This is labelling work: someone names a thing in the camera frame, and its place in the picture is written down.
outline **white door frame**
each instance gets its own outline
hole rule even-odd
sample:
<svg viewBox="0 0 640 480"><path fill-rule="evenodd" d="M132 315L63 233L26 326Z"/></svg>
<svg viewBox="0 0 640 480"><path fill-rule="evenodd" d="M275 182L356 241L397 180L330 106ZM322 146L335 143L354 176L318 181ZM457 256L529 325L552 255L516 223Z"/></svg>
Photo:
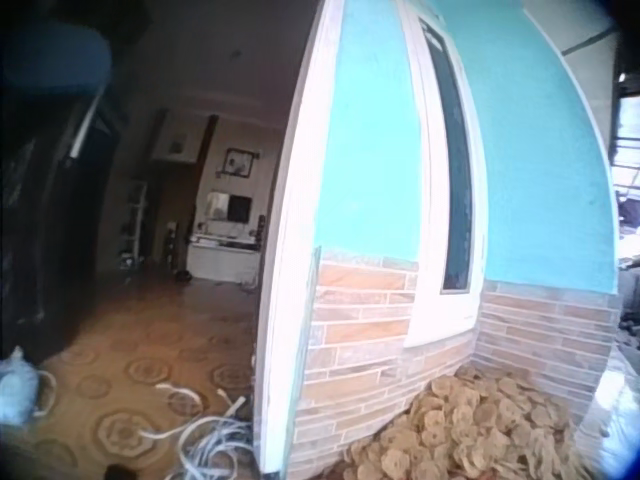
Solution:
<svg viewBox="0 0 640 480"><path fill-rule="evenodd" d="M263 474L285 465L345 0L321 0L307 42L277 172L262 267L254 453Z"/></svg>

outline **blue object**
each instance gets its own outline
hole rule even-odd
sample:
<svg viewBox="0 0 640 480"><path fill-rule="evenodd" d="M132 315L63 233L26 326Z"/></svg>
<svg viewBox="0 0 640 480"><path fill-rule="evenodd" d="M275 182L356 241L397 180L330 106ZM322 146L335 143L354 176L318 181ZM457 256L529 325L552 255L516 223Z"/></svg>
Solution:
<svg viewBox="0 0 640 480"><path fill-rule="evenodd" d="M3 86L23 93L95 93L109 81L111 50L95 30L38 20L6 36L3 63Z"/></svg>

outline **ceiling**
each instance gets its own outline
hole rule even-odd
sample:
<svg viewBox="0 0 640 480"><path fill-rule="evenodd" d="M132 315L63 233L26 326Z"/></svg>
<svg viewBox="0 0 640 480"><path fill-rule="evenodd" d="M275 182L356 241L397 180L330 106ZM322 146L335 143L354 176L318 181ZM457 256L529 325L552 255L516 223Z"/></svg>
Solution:
<svg viewBox="0 0 640 480"><path fill-rule="evenodd" d="M148 0L140 91L288 114L317 0Z"/></svg>

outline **television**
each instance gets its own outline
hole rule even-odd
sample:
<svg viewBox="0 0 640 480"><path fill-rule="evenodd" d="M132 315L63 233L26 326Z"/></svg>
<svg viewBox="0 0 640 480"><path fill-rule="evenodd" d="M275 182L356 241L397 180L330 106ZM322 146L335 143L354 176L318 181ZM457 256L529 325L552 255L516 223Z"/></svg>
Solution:
<svg viewBox="0 0 640 480"><path fill-rule="evenodd" d="M251 213L251 198L239 195L229 196L229 207L227 209L227 221L235 223L249 223Z"/></svg>

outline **dark window glass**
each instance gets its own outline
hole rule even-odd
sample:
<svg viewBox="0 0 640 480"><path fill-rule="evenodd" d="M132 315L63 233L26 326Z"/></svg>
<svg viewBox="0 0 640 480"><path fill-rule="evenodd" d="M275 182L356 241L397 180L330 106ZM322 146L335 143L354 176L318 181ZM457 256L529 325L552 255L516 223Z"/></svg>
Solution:
<svg viewBox="0 0 640 480"><path fill-rule="evenodd" d="M421 22L436 72L449 152L449 246L443 290L466 290L471 268L471 167L460 92L442 37Z"/></svg>

